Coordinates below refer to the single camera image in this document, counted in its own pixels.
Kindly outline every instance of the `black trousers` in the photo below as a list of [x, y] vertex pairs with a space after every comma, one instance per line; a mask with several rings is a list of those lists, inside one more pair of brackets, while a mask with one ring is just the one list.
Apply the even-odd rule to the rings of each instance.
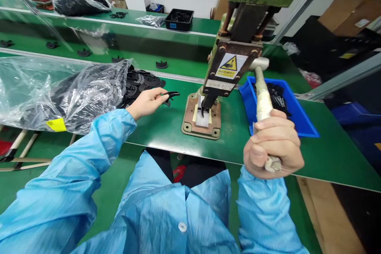
[[[154, 148], [146, 148], [146, 151], [153, 157], [163, 173], [173, 183], [174, 177], [170, 152]], [[185, 170], [185, 174], [180, 180], [180, 183], [189, 188], [195, 187], [206, 181], [208, 178], [226, 170], [225, 163], [220, 161], [188, 155], [184, 156], [183, 161], [188, 161], [188, 163], [186, 164], [187, 169]]]

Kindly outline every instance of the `hammer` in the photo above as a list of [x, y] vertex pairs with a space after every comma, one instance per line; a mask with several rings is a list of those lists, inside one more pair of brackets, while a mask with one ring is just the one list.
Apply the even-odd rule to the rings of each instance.
[[[253, 63], [250, 65], [250, 70], [254, 70], [255, 72], [255, 85], [257, 88], [257, 120], [261, 121], [270, 117], [270, 111], [273, 109], [273, 104], [271, 103], [270, 93], [267, 89], [267, 85], [265, 83], [265, 78], [263, 77], [263, 71], [269, 67], [269, 59], [258, 57]], [[255, 122], [253, 122], [253, 130], [254, 134], [258, 132], [258, 130], [254, 126]], [[279, 172], [282, 170], [282, 161], [279, 157], [269, 155], [267, 157], [267, 161], [265, 163], [265, 170], [270, 173]]]

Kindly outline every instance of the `blue lab coat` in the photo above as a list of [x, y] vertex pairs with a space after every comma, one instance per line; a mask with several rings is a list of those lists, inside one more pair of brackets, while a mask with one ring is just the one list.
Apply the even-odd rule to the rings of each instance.
[[[0, 215], [0, 253], [240, 252], [228, 229], [228, 170], [189, 189], [171, 184], [146, 151], [110, 228], [77, 247], [96, 218], [91, 196], [100, 176], [135, 128], [124, 109], [94, 120], [90, 133], [55, 157]], [[284, 180], [256, 179], [242, 167], [238, 183], [242, 251], [307, 253], [289, 216]]]

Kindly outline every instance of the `left hand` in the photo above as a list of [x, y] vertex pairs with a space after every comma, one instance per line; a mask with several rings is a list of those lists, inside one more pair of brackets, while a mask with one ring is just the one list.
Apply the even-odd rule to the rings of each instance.
[[169, 95], [161, 95], [167, 93], [165, 89], [160, 87], [145, 90], [129, 107], [126, 108], [128, 113], [138, 121], [142, 116], [147, 116], [156, 111], [156, 109], [169, 98]]

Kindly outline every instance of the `warning sign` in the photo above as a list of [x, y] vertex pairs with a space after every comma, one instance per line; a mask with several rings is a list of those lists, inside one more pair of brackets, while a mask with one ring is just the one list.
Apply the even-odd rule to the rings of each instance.
[[233, 79], [242, 68], [247, 56], [226, 53], [216, 72], [217, 77]]

